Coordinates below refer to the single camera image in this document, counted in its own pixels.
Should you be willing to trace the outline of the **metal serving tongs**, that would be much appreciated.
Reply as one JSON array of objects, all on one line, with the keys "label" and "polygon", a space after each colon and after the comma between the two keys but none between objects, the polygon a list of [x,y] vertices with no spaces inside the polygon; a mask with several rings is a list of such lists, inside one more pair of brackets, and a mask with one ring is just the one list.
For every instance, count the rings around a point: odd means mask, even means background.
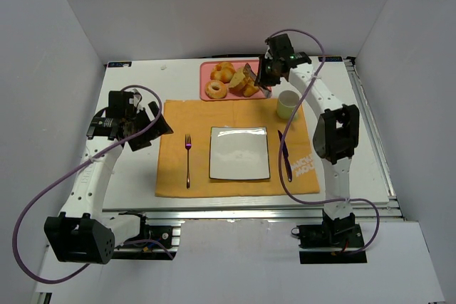
[{"label": "metal serving tongs", "polygon": [[254,81],[254,86],[259,88],[265,98],[272,97],[271,89],[259,83],[259,76],[252,70],[251,66],[248,63],[244,66],[243,71],[246,76],[249,76],[249,78]]}]

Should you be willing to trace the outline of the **sliced loaf bread piece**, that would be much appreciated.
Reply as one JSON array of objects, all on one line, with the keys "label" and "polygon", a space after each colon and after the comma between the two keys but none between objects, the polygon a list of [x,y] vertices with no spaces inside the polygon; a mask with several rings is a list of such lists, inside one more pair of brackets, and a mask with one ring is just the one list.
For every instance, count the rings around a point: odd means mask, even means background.
[{"label": "sliced loaf bread piece", "polygon": [[249,76],[249,72],[244,70],[244,67],[238,68],[228,84],[228,88],[232,93],[239,93],[248,85],[253,85],[253,80]]}]

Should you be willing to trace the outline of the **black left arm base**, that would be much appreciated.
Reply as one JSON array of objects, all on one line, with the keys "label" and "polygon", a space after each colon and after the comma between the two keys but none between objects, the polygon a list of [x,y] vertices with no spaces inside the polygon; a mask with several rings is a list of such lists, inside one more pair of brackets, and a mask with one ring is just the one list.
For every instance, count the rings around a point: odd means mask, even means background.
[{"label": "black left arm base", "polygon": [[120,215],[140,218],[140,230],[137,236],[114,249],[114,260],[170,261],[177,254],[179,229],[171,224],[154,224],[145,213],[127,211]]}]

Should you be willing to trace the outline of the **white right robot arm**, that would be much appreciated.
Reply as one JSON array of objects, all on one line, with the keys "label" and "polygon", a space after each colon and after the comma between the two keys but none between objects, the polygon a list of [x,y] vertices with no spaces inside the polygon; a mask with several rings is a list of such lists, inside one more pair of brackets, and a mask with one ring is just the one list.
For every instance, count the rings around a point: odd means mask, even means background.
[{"label": "white right robot arm", "polygon": [[313,148],[324,171],[323,221],[300,226],[296,237],[303,248],[345,247],[356,227],[349,169],[359,141],[359,109],[343,103],[328,89],[320,78],[322,67],[313,67],[304,52],[297,53],[285,30],[270,35],[265,43],[268,49],[259,59],[256,85],[267,89],[288,81],[301,94],[298,102],[307,102],[318,119]]}]

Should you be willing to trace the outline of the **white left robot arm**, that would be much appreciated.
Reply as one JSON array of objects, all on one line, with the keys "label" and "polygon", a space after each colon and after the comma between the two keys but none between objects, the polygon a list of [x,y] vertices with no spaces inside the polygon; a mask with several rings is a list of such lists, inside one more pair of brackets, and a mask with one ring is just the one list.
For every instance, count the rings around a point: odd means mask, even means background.
[{"label": "white left robot arm", "polygon": [[140,214],[108,215],[103,203],[114,166],[125,146],[135,152],[173,132],[159,101],[142,106],[136,90],[112,90],[108,104],[94,114],[86,133],[84,167],[58,216],[44,224],[45,235],[61,262],[106,264],[126,241],[150,237]]}]

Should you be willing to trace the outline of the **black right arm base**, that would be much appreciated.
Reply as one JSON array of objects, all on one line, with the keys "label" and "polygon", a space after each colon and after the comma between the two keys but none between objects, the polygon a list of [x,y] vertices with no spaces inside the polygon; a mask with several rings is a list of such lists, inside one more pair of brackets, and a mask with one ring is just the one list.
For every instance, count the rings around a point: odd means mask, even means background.
[{"label": "black right arm base", "polygon": [[353,213],[332,220],[323,216],[320,224],[294,227],[291,235],[299,240],[299,260],[302,265],[336,265],[367,263],[361,227]]}]

